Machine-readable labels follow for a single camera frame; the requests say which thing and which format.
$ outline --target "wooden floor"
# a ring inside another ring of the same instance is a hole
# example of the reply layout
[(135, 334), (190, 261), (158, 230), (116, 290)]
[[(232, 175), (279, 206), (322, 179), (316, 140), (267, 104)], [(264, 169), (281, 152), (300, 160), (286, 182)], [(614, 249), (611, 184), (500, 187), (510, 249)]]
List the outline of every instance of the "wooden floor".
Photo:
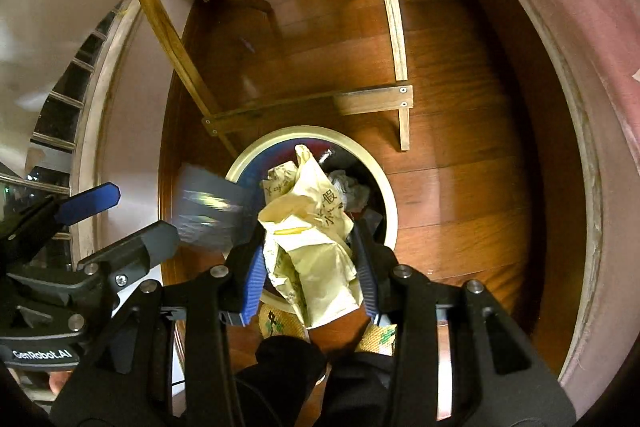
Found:
[[(222, 0), (197, 2), (185, 42), (224, 109), (257, 100), (394, 81), (383, 0), (268, 0), (275, 23)], [(428, 277), (482, 280), (516, 319), (536, 317), (542, 259), (530, 259), (529, 163), (510, 92), (513, 79), (474, 0), (400, 0), (409, 80), (414, 84), (411, 150), (399, 152), (397, 112), (337, 116), (322, 103), (288, 107), (277, 118), (231, 136), (238, 150), (284, 125), (318, 124), (352, 137), (376, 158), (399, 212), (396, 255)], [(174, 81), (163, 139), (161, 180), (182, 162), (225, 174), (232, 163), (207, 136), (201, 116)], [(164, 202), (165, 214), (170, 210)], [(192, 277), (215, 255), (184, 250)], [(523, 283), (527, 280), (526, 291)], [(312, 331), (323, 350), (357, 341), (362, 311)], [(233, 329), (235, 368), (254, 363), (257, 330)], [(300, 426), (318, 414), (322, 388)]]

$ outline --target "person's leg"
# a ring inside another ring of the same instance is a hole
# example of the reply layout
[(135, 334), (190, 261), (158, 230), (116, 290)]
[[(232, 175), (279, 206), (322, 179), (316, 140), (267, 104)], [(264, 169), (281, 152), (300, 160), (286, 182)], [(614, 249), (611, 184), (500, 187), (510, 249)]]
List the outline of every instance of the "person's leg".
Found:
[(395, 327), (369, 327), (356, 353), (332, 367), (314, 427), (377, 427), (385, 415)]
[(255, 353), (257, 364), (236, 373), (246, 427), (293, 427), (316, 381), (324, 375), (324, 355), (316, 344), (300, 338), (302, 325), (296, 328), (288, 323), (288, 315), (262, 311), (260, 329), (266, 338)]

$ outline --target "trash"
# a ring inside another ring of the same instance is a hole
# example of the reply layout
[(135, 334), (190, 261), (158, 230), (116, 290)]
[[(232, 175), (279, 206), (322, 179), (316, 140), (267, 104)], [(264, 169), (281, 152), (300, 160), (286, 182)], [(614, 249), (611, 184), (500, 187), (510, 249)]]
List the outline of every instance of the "trash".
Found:
[(305, 145), (296, 156), (297, 168), (279, 165), (262, 182), (267, 205), (258, 220), (271, 283), (307, 328), (317, 328), (359, 308), (362, 292), (340, 194)]
[(344, 204), (345, 212), (362, 212), (371, 190), (367, 185), (360, 185), (356, 178), (350, 178), (344, 170), (329, 172), (329, 180), (338, 192)]

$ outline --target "metal bolt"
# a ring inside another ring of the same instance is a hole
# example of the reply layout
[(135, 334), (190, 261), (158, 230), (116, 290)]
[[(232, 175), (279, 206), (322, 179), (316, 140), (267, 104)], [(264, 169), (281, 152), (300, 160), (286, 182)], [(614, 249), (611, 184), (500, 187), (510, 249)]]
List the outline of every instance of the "metal bolt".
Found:
[(84, 273), (87, 275), (93, 275), (98, 271), (98, 263), (89, 263), (84, 267)]
[(154, 279), (147, 279), (140, 283), (140, 291), (142, 293), (153, 293), (158, 288), (158, 281)]
[(218, 264), (217, 266), (212, 267), (211, 270), (209, 270), (209, 273), (212, 277), (220, 279), (221, 277), (226, 277), (229, 273), (229, 269), (223, 264)]
[(69, 326), (69, 329), (71, 331), (80, 331), (82, 328), (84, 328), (84, 317), (82, 317), (82, 315), (79, 313), (74, 313), (69, 317), (66, 325)]
[(471, 279), (466, 283), (466, 289), (477, 295), (484, 291), (484, 285), (478, 279)]
[(407, 277), (411, 277), (411, 274), (413, 272), (414, 272), (414, 270), (410, 266), (407, 266), (406, 264), (399, 264), (398, 266), (396, 266), (394, 268), (394, 275), (396, 277), (400, 277), (402, 279), (406, 279)]

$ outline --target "yellow woven slipper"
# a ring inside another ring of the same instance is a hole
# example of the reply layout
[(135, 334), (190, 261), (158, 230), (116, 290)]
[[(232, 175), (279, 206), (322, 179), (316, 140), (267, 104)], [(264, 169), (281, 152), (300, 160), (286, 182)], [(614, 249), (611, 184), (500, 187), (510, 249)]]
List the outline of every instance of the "yellow woven slipper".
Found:
[(258, 314), (260, 333), (264, 339), (285, 335), (309, 342), (308, 331), (293, 313), (287, 313), (267, 304), (263, 304)]
[(379, 353), (380, 355), (392, 356), (396, 348), (396, 325), (375, 326), (369, 324), (364, 332), (356, 353), (366, 351), (367, 353)]

